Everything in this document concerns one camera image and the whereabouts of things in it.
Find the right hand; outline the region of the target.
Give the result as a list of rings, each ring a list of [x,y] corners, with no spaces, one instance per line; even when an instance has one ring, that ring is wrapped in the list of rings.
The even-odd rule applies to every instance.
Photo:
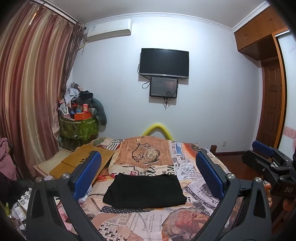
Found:
[[[267,182],[267,181],[264,181],[263,184],[264,184],[264,188],[265,188],[265,191],[266,191],[269,207],[272,207],[273,199],[272,199],[272,196],[271,196],[271,193],[270,193],[271,184],[269,182]]]

